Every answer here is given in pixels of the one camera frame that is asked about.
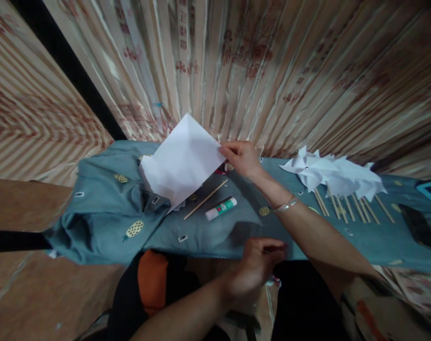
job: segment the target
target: pineapple print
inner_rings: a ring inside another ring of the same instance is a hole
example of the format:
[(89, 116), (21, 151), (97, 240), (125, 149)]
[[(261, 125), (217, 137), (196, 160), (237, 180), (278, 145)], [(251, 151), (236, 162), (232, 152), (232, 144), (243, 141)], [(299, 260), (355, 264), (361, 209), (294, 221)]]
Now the pineapple print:
[(310, 206), (308, 206), (308, 208), (309, 209), (311, 209), (312, 211), (315, 211), (316, 213), (318, 213), (319, 214), (319, 212), (318, 212), (318, 210), (316, 210), (316, 208), (313, 208), (313, 207), (310, 207)]
[(116, 180), (118, 180), (121, 183), (126, 183), (128, 181), (128, 179), (121, 174), (115, 174), (114, 177), (116, 178)]
[(401, 213), (400, 206), (398, 206), (397, 204), (392, 204), (392, 208), (393, 208), (394, 210), (396, 210), (397, 212)]
[(143, 229), (144, 223), (141, 220), (135, 222), (132, 226), (129, 227), (122, 242), (126, 241), (129, 238), (136, 236)]
[(143, 161), (143, 157), (145, 157), (145, 156), (152, 156), (152, 154), (146, 154), (146, 155), (140, 156), (140, 161)]
[(268, 215), (269, 213), (270, 213), (270, 209), (267, 206), (264, 206), (264, 207), (259, 209), (260, 215)]
[(343, 207), (337, 207), (337, 211), (341, 215), (345, 215), (346, 214), (346, 210)]

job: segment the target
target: green label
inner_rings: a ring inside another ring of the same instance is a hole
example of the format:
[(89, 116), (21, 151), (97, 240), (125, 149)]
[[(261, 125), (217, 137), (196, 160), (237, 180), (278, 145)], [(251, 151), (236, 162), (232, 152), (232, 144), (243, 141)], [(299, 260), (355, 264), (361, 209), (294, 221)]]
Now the green label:
[(216, 207), (217, 214), (221, 215), (222, 213), (225, 213), (226, 211), (228, 211), (230, 208), (233, 208), (233, 207), (234, 207), (233, 202), (231, 200), (227, 200)]

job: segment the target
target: patterned curtain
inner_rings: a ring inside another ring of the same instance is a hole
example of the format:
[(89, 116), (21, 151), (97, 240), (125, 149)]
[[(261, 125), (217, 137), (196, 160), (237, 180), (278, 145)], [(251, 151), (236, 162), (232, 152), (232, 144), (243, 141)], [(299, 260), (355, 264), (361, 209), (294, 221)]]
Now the patterned curtain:
[(15, 9), (0, 0), (0, 179), (73, 186), (112, 139)]
[(186, 112), (263, 156), (431, 177), (425, 0), (44, 0), (130, 139)]

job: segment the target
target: hand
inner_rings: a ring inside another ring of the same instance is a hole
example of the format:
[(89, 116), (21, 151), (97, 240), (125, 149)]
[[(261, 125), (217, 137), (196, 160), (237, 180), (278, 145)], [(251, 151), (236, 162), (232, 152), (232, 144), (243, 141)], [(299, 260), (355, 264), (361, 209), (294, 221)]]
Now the hand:
[(250, 141), (226, 142), (219, 151), (240, 175), (250, 180), (257, 175), (267, 174), (258, 160), (255, 147)]
[(233, 297), (250, 293), (263, 285), (274, 266), (286, 257), (287, 244), (272, 238), (249, 238), (238, 267), (228, 274), (228, 291)]

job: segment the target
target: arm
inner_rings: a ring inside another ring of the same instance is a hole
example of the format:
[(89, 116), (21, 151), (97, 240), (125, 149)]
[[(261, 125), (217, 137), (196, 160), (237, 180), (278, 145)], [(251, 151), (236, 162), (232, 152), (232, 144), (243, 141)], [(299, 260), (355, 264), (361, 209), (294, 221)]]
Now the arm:
[[(228, 142), (220, 152), (239, 174), (251, 180), (272, 207), (277, 208), (294, 195), (275, 181), (261, 166), (255, 147), (247, 141)], [(337, 300), (359, 274), (381, 279), (370, 263), (328, 221), (300, 200), (277, 216), (293, 240), (312, 262)]]
[(238, 267), (166, 307), (134, 334), (134, 340), (202, 340), (238, 298), (264, 284), (273, 267), (285, 258), (285, 244), (250, 238)]

